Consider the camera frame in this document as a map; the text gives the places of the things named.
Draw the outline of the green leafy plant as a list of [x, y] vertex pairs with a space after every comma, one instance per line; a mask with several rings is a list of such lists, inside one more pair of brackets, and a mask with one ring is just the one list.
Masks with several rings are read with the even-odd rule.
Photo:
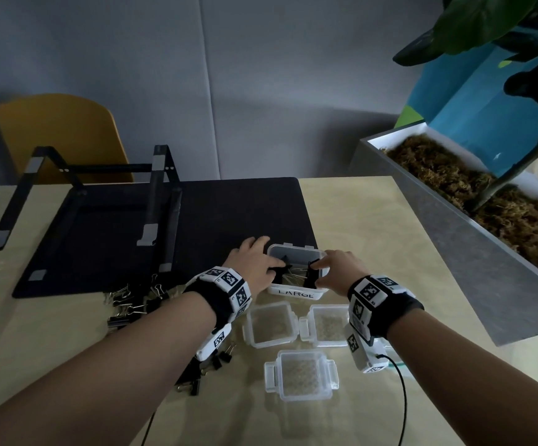
[[[510, 52], [503, 62], [516, 65], [538, 59], [538, 0], [443, 0], [443, 12], [434, 27], [414, 39], [394, 55], [403, 67], [414, 67], [440, 57], [464, 55], [491, 44]], [[538, 65], [509, 76], [503, 86], [505, 96], [525, 98], [538, 105]], [[529, 119], [538, 120], [530, 115]], [[527, 153], [466, 203], [469, 213], [479, 210], [511, 180], [538, 158], [536, 142], [527, 140]]]

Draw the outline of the black metal laptop stand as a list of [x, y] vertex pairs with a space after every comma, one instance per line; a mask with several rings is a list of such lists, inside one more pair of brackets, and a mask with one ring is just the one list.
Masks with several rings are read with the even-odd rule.
[[162, 216], [164, 177], [167, 177], [169, 183], [172, 184], [172, 195], [177, 196], [177, 201], [170, 202], [170, 206], [177, 208], [182, 197], [180, 179], [167, 145], [155, 146], [151, 164], [68, 164], [56, 148], [52, 146], [38, 146], [34, 149], [26, 169], [0, 219], [0, 251], [5, 248], [27, 201], [27, 197], [32, 190], [36, 175], [41, 170], [46, 159], [49, 159], [55, 164], [58, 171], [71, 183], [74, 191], [69, 207], [63, 210], [62, 220], [54, 226], [54, 230], [51, 233], [44, 236], [44, 239], [49, 244], [49, 249], [44, 256], [46, 264], [48, 264], [64, 242], [88, 194], [86, 186], [79, 178], [81, 174], [147, 172], [151, 174], [143, 233], [142, 238], [137, 241], [137, 246], [153, 247], [157, 241], [160, 232], [159, 223]]

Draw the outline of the clear labelled plastic box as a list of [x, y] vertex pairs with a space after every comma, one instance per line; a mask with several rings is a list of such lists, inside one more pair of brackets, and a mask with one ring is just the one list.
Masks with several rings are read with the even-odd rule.
[[[270, 294], [314, 301], [322, 298], [323, 294], [328, 292], [326, 288], [312, 290], [302, 287], [308, 262], [323, 258], [325, 256], [323, 250], [312, 246], [297, 247], [293, 244], [284, 243], [272, 244], [268, 247], [267, 254], [278, 259], [287, 255], [292, 264], [290, 273], [284, 275], [282, 284], [272, 283], [268, 287], [267, 291]], [[320, 277], [325, 276], [328, 271], [328, 269], [322, 269]]]

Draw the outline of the person's left forearm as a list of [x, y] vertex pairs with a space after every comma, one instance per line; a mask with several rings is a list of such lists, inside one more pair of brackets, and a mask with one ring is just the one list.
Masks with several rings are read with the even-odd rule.
[[0, 406], [0, 446], [129, 446], [215, 326], [188, 292]]

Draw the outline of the brown moss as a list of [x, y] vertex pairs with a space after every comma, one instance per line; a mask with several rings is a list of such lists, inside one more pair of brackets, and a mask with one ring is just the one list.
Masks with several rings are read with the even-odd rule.
[[508, 184], [474, 212], [470, 202], [496, 181], [469, 169], [425, 134], [411, 135], [385, 154], [538, 268], [538, 200]]

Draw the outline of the clear plastic lid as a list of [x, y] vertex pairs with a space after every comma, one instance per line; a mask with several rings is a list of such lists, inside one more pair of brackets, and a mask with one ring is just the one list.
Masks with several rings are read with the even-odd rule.
[[313, 304], [298, 319], [299, 337], [313, 347], [345, 347], [348, 322], [347, 304]]
[[242, 333], [256, 349], [289, 344], [299, 336], [299, 321], [288, 301], [258, 305], [248, 310]]
[[335, 361], [320, 350], [282, 350], [264, 364], [265, 392], [285, 403], [328, 400], [340, 387]]

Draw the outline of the pile of black binder clips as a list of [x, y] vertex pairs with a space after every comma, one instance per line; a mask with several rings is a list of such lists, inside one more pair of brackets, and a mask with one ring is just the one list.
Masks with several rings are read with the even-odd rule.
[[[117, 288], [116, 291], [105, 292], [104, 304], [110, 304], [115, 310], [114, 315], [107, 320], [109, 331], [121, 330], [154, 312], [166, 301], [179, 296], [184, 292], [184, 288], [184, 285], [170, 288], [166, 281], [154, 274], [149, 286], [144, 283], [129, 282]], [[219, 357], [220, 346], [203, 362], [199, 362], [193, 356], [176, 382], [178, 392], [187, 391], [193, 397], [199, 395], [201, 379], [206, 375], [207, 367], [211, 366], [215, 370], [222, 367]]]

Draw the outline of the black wristband with marker blocks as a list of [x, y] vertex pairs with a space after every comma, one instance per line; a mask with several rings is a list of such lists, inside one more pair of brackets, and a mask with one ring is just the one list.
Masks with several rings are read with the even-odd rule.
[[424, 305], [414, 294], [385, 275], [367, 275], [354, 282], [347, 293], [349, 323], [371, 346], [377, 338], [387, 338], [394, 322]]
[[213, 333], [233, 322], [250, 307], [252, 295], [248, 283], [234, 269], [214, 266], [194, 276], [184, 292], [196, 292], [215, 314]]

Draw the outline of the yellow chair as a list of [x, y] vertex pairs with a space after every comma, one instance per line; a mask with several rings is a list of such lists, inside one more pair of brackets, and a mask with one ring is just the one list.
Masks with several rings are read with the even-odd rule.
[[68, 164], [128, 164], [112, 113], [88, 98], [37, 94], [0, 104], [0, 133], [17, 176], [37, 146], [52, 146]]

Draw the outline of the black binder clip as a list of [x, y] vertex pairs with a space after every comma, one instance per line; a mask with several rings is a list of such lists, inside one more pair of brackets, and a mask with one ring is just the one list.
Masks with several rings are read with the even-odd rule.
[[289, 274], [292, 268], [292, 264], [287, 255], [284, 255], [280, 260], [284, 262], [284, 266], [269, 268], [269, 270], [273, 270], [275, 272], [275, 276], [273, 278], [273, 284], [279, 284], [279, 285], [283, 283], [284, 275]]
[[312, 290], [317, 289], [316, 282], [318, 278], [320, 277], [321, 270], [314, 269], [312, 265], [316, 262], [319, 262], [320, 260], [321, 259], [316, 259], [316, 260], [308, 262], [306, 273], [305, 273], [305, 278], [303, 280], [303, 285], [302, 285], [303, 288], [312, 289]]

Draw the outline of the grey planter box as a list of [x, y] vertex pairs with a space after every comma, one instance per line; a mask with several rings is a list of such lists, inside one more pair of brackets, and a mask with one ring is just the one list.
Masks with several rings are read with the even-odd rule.
[[395, 180], [495, 345], [538, 336], [538, 268], [381, 151], [422, 133], [451, 143], [423, 121], [384, 131], [359, 140], [349, 175]]

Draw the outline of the person's left hand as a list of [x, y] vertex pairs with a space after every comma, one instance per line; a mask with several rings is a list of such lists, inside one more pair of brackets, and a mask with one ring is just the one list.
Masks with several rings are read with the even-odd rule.
[[264, 247], [270, 238], [262, 236], [245, 239], [239, 248], [234, 248], [222, 264], [225, 268], [235, 270], [249, 286], [252, 297], [265, 291], [273, 282], [274, 273], [267, 273], [267, 259], [277, 259], [268, 256]]

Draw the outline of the person's right forearm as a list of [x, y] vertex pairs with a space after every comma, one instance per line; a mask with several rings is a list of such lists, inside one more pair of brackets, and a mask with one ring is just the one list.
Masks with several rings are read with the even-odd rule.
[[387, 339], [467, 446], [538, 446], [538, 382], [421, 309]]

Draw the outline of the person's right hand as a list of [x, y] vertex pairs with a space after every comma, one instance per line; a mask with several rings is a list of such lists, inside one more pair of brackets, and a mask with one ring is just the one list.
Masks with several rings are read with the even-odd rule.
[[367, 266], [350, 251], [326, 250], [323, 258], [332, 258], [332, 264], [328, 273], [318, 278], [316, 286], [332, 290], [340, 296], [347, 296], [353, 283], [371, 274]]

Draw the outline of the blue and green board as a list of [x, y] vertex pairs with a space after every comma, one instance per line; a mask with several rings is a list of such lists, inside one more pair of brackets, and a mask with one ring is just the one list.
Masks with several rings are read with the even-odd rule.
[[487, 44], [426, 63], [395, 127], [423, 120], [502, 175], [538, 141], [538, 103], [503, 90], [509, 77], [538, 66], [538, 58], [506, 63], [510, 56]]

